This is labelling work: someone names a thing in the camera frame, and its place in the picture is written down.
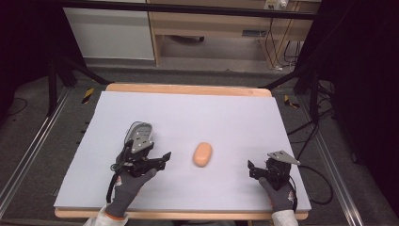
tripod leg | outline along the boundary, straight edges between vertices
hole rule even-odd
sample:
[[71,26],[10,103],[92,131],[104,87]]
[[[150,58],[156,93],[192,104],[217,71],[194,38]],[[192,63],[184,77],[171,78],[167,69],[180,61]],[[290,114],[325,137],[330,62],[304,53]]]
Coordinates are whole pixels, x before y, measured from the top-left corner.
[[296,73],[289,73],[287,75],[284,75],[282,78],[279,78],[278,80],[276,80],[276,81],[274,81],[274,82],[272,82],[272,83],[270,83],[270,84],[268,84],[266,86],[258,87],[258,88],[259,89],[269,89],[269,90],[271,90],[271,89],[274,89],[274,88],[278,87],[279,85],[281,85],[281,84],[283,84],[285,82],[290,81],[291,79],[293,79],[296,76],[297,76]]
[[74,69],[76,69],[77,71],[83,73],[84,75],[86,75],[87,77],[89,77],[89,78],[93,79],[94,81],[100,83],[101,85],[109,85],[109,84],[111,84],[111,83],[114,83],[114,82],[108,81],[108,80],[106,80],[106,79],[100,77],[100,76],[97,75],[96,73],[94,73],[94,72],[88,70],[88,69],[85,68],[85,67],[82,67],[81,65],[79,65],[79,64],[77,64],[77,63],[71,61],[70,59],[68,59],[68,58],[66,58],[66,57],[60,56],[59,58],[60,58],[60,60],[62,60],[63,62],[65,62],[65,63],[68,64],[69,66],[71,66],[72,68],[74,68]]

glove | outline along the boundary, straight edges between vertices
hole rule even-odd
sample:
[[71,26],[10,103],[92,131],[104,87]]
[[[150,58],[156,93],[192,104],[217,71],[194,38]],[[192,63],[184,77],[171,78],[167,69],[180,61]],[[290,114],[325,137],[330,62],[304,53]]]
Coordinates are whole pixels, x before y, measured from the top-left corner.
[[124,218],[127,207],[135,199],[140,188],[155,174],[156,169],[151,169],[140,177],[133,177],[129,172],[123,171],[115,183],[115,198],[105,208],[106,214],[114,218]]
[[264,190],[266,190],[274,212],[293,209],[295,193],[289,183],[287,183],[285,186],[282,186],[279,190],[275,190],[267,182],[266,178],[261,177],[258,181]]

white sleeve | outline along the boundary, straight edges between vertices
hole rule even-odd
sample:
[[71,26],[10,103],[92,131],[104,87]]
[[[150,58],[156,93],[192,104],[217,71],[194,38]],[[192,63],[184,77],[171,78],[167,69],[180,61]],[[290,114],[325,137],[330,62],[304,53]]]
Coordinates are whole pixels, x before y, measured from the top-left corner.
[[105,214],[105,207],[104,206],[99,214],[97,215],[97,218],[89,218],[88,221],[84,224],[84,226],[123,226],[126,224],[128,218],[127,215],[124,215],[124,220],[115,220],[112,218],[109,218]]
[[282,210],[272,214],[275,226],[297,226],[294,210]]

white paper sheet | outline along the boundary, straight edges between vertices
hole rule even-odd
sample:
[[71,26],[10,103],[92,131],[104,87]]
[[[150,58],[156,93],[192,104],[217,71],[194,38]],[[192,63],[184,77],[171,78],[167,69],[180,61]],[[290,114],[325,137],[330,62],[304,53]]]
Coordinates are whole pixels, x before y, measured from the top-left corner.
[[[130,210],[264,211],[267,194],[249,177],[247,161],[264,168],[267,153],[293,152],[274,98],[105,91],[75,154],[55,207],[101,208],[113,175],[110,166],[135,121],[152,124],[149,158],[171,152],[165,170],[143,186]],[[200,142],[213,146],[205,168],[193,153]],[[296,166],[291,175],[298,210],[310,210]]]

metal rail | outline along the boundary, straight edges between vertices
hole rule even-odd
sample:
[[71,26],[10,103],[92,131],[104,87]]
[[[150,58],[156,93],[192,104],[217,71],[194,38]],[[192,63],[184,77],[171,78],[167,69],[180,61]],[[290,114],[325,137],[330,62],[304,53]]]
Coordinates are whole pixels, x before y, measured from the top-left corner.
[[0,218],[6,213],[6,210],[11,203],[12,198],[14,197],[15,193],[17,192],[18,187],[21,185],[25,175],[29,171],[30,166],[32,165],[35,157],[38,155],[38,152],[44,143],[45,139],[49,135],[56,119],[59,116],[63,106],[68,99],[68,96],[71,92],[72,88],[64,88],[59,96],[58,99],[58,106],[53,112],[52,115],[48,116],[44,123],[42,124],[40,130],[36,134],[35,138],[31,142],[29,148],[26,150],[24,157],[18,164],[18,167],[12,173],[11,177],[9,178],[6,186],[3,188],[2,192],[0,193]]
[[[302,106],[307,106],[306,100],[302,96],[298,97],[299,104]],[[306,107],[303,107],[303,111],[305,112],[306,118],[308,121],[311,121],[311,115]],[[331,154],[329,153],[328,147],[323,139],[323,136],[320,132],[316,134],[315,137],[316,146],[320,151],[320,155],[322,157],[323,163],[326,166],[326,170],[328,172],[329,178],[331,179],[331,185],[334,188],[334,191],[338,197],[338,200],[341,204],[343,209],[343,213],[348,220],[349,225],[351,226],[361,226],[364,225],[359,214],[358,208],[356,207],[355,203],[352,200],[352,196],[349,193],[349,190],[346,187],[346,184],[341,176],[337,166],[332,159]]]

